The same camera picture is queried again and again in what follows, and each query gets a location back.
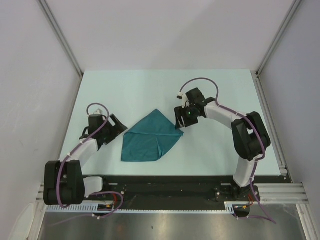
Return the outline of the teal satin napkin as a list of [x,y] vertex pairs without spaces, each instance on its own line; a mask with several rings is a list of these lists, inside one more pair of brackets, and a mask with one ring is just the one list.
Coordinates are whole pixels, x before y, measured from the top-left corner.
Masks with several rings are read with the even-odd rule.
[[184,135],[158,109],[145,116],[123,136],[121,161],[156,162]]

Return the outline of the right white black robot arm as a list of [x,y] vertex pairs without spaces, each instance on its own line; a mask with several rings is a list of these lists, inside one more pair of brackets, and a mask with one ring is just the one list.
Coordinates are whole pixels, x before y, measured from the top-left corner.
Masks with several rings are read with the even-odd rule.
[[175,127],[187,128],[198,124],[198,118],[214,120],[229,128],[238,163],[230,187],[231,196],[242,201],[253,188],[258,162],[265,158],[271,139],[260,114],[253,111],[242,114],[220,103],[217,98],[205,98],[198,88],[179,92],[181,106],[174,108]]

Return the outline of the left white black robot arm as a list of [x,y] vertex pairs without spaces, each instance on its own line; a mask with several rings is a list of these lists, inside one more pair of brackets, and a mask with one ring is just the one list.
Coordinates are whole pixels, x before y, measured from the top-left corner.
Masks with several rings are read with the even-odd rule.
[[103,183],[101,177],[85,180],[82,167],[103,145],[108,145],[128,129],[111,114],[91,114],[88,126],[83,129],[79,143],[62,160],[49,161],[44,169],[43,200],[48,206],[79,205],[85,197],[94,194],[105,200],[111,188]]

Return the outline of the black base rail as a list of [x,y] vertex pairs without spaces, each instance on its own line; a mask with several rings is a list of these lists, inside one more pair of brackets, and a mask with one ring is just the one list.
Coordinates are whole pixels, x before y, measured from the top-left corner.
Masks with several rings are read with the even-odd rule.
[[127,211],[208,212],[225,203],[251,205],[260,199],[257,186],[240,189],[227,176],[102,176],[102,194],[90,201],[112,201]]

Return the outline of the right aluminium frame post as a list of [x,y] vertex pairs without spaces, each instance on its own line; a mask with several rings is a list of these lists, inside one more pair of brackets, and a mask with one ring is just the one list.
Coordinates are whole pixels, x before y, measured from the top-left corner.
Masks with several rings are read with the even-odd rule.
[[272,58],[272,55],[276,51],[278,45],[280,44],[282,38],[284,37],[288,27],[290,26],[291,22],[293,21],[295,15],[299,11],[299,8],[301,7],[304,0],[294,0],[292,4],[290,5],[289,10],[287,11],[283,21],[280,24],[279,29],[277,30],[270,46],[267,49],[267,52],[265,53],[261,63],[259,64],[257,70],[255,71],[255,74],[260,77],[262,72],[264,71],[265,67],[267,66],[268,62]]

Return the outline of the aluminium frame post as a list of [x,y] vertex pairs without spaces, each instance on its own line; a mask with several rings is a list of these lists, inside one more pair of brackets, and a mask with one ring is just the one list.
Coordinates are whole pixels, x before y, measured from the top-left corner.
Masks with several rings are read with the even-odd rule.
[[270,46],[267,49],[267,52],[265,53],[261,63],[259,64],[257,70],[255,71],[255,74],[260,77],[262,72],[264,71],[265,67],[267,66],[268,62],[272,58],[272,55],[276,51],[278,45],[280,44],[282,38],[284,37],[288,27],[290,26],[291,22],[293,21],[295,15],[299,11],[299,8],[301,7],[304,0],[294,0],[292,4],[290,5],[289,10],[287,11],[283,21],[280,24],[279,29],[277,30]]
[[70,44],[68,43],[68,40],[67,40],[65,34],[63,33],[63,31],[60,27],[60,24],[58,23],[50,5],[48,4],[48,2],[46,0],[37,0],[36,2],[38,3],[39,7],[41,8],[45,18],[47,19],[50,27],[52,28],[54,35],[56,36],[57,40],[59,41],[60,46],[62,47],[63,51],[65,52],[72,67],[74,68],[75,72],[80,77],[80,79],[82,79],[84,76],[84,72],[81,69],[80,64],[79,64],[71,46],[70,46]]

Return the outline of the left aluminium frame post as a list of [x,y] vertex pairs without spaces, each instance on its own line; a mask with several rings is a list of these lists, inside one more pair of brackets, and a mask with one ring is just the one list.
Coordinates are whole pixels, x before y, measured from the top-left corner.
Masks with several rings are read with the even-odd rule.
[[72,67],[74,68],[75,72],[80,77],[80,79],[82,79],[84,76],[84,72],[81,69],[80,64],[79,64],[71,46],[70,46],[70,44],[68,43],[68,40],[67,40],[65,34],[63,33],[63,31],[60,27],[60,24],[58,23],[50,5],[48,4],[48,2],[46,0],[37,0],[36,2],[38,3],[39,7],[41,8],[45,18],[47,19],[50,27],[52,28],[54,35],[56,36],[57,40],[59,41],[60,46],[62,47],[63,51],[65,52]]

